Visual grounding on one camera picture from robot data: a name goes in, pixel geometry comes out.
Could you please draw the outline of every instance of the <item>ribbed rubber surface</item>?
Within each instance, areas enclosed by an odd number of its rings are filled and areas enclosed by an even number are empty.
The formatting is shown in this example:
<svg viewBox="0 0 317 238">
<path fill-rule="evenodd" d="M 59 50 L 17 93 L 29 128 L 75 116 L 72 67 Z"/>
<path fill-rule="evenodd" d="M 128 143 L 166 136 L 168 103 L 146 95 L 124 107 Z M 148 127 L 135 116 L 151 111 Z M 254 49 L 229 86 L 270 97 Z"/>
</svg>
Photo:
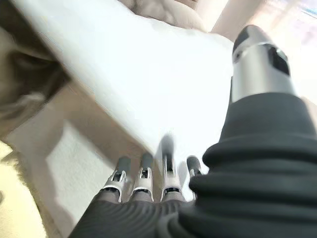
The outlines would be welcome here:
<svg viewBox="0 0 317 238">
<path fill-rule="evenodd" d="M 113 204 L 93 202 L 70 238 L 153 238 L 160 218 L 178 211 L 181 201 Z"/>
</svg>

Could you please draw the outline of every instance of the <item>robotic hand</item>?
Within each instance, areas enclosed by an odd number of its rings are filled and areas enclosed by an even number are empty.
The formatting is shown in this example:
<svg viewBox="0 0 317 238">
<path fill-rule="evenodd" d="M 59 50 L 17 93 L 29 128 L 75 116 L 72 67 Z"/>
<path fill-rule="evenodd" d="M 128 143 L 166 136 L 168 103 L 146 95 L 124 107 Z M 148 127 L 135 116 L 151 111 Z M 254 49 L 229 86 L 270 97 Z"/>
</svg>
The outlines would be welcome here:
<svg viewBox="0 0 317 238">
<path fill-rule="evenodd" d="M 71 238 L 315 238 L 317 134 L 290 80 L 287 57 L 258 27 L 233 49 L 234 74 L 220 140 L 187 160 L 196 200 L 184 201 L 173 154 L 163 152 L 164 184 L 153 202 L 145 154 L 126 203 L 129 159 L 121 158 Z"/>
<path fill-rule="evenodd" d="M 180 207 L 192 204 L 185 202 L 182 195 L 173 152 L 163 151 L 162 162 L 163 186 L 159 203 L 154 203 L 153 199 L 153 157 L 149 153 L 141 158 L 129 201 L 122 202 L 122 194 L 128 187 L 130 159 L 121 157 L 70 237 L 153 237 L 159 221 L 164 223 L 164 218 L 175 215 Z M 201 175 L 196 157 L 189 157 L 187 166 L 191 177 Z"/>
</svg>

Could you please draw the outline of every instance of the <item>black fingertip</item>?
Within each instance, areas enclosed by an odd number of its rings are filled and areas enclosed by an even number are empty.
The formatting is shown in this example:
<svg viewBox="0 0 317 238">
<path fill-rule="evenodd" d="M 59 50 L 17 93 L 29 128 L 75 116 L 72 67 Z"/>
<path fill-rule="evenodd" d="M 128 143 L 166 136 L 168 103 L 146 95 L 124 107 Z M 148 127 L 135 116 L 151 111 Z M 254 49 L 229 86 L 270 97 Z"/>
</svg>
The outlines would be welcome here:
<svg viewBox="0 0 317 238">
<path fill-rule="evenodd" d="M 187 168 L 188 168 L 188 171 L 201 169 L 200 162 L 197 159 L 197 157 L 190 156 L 187 158 Z"/>
<path fill-rule="evenodd" d="M 122 171 L 130 171 L 131 168 L 131 159 L 127 156 L 123 156 L 118 160 L 117 166 L 116 166 L 116 170 L 118 170 L 118 172 L 122 172 Z"/>
<path fill-rule="evenodd" d="M 142 168 L 150 168 L 152 169 L 152 164 L 153 164 L 153 156 L 150 153 L 145 153 L 143 154 L 141 158 L 141 163 L 140 167 Z"/>
</svg>

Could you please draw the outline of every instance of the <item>beige fabric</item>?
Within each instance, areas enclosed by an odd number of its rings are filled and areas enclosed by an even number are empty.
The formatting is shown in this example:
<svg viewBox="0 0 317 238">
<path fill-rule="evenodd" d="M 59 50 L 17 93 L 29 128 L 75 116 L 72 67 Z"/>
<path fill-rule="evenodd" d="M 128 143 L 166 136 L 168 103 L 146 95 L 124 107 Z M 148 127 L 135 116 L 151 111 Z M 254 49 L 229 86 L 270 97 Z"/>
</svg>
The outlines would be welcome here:
<svg viewBox="0 0 317 238">
<path fill-rule="evenodd" d="M 135 14 L 170 25 L 207 32 L 202 19 L 191 9 L 191 0 L 119 0 Z"/>
</svg>

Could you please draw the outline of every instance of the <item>white surface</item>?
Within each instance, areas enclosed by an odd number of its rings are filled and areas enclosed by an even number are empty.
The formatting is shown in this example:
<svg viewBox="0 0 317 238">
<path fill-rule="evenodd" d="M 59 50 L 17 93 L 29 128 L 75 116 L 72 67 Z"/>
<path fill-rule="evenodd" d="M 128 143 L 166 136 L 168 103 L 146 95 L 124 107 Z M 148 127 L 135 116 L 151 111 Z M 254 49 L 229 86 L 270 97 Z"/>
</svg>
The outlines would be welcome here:
<svg viewBox="0 0 317 238">
<path fill-rule="evenodd" d="M 209 146 L 217 143 L 232 75 L 232 43 L 229 40 L 135 16 L 116 0 L 16 0 L 15 3 L 72 77 L 85 85 L 87 93 L 107 114 L 152 153 L 166 133 L 174 136 L 177 166 L 189 155 L 201 158 Z M 56 107 L 54 110 L 61 110 L 59 113 L 63 115 L 66 109 Z M 98 133 L 94 125 L 84 126 Z M 109 165 L 94 164 L 93 159 L 100 161 L 91 153 L 94 147 L 87 145 L 74 131 L 76 128 L 67 126 L 65 121 L 62 127 L 66 132 L 64 139 L 51 145 L 51 153 L 39 154 L 37 158 L 46 160 L 58 190 L 51 199 L 71 217 L 71 222 L 65 224 L 58 211 L 52 214 L 63 236 L 67 236 L 85 210 L 83 204 L 88 205 L 88 197 L 101 183 L 101 177 L 92 175 L 100 176 L 102 170 L 108 173 Z M 42 144 L 49 131 L 55 130 L 54 125 L 47 130 L 40 140 Z M 31 160 L 36 150 L 18 137 L 19 133 L 14 132 L 9 141 L 22 154 L 27 151 L 26 160 Z M 83 151 L 66 146 L 73 138 L 76 140 L 73 145 L 77 144 Z M 92 142 L 103 144 L 101 136 Z M 64 148 L 61 153 L 55 153 L 56 147 Z M 85 164 L 88 157 L 91 162 Z M 73 164 L 81 169 L 74 169 Z M 36 165 L 29 168 L 37 169 L 33 174 L 39 170 Z M 36 175 L 35 179 L 41 179 L 41 175 Z M 190 199 L 188 180 L 187 176 L 183 192 Z M 88 190 L 85 195 L 80 189 L 82 184 Z M 45 184 L 39 184 L 37 189 L 43 187 Z"/>
</svg>

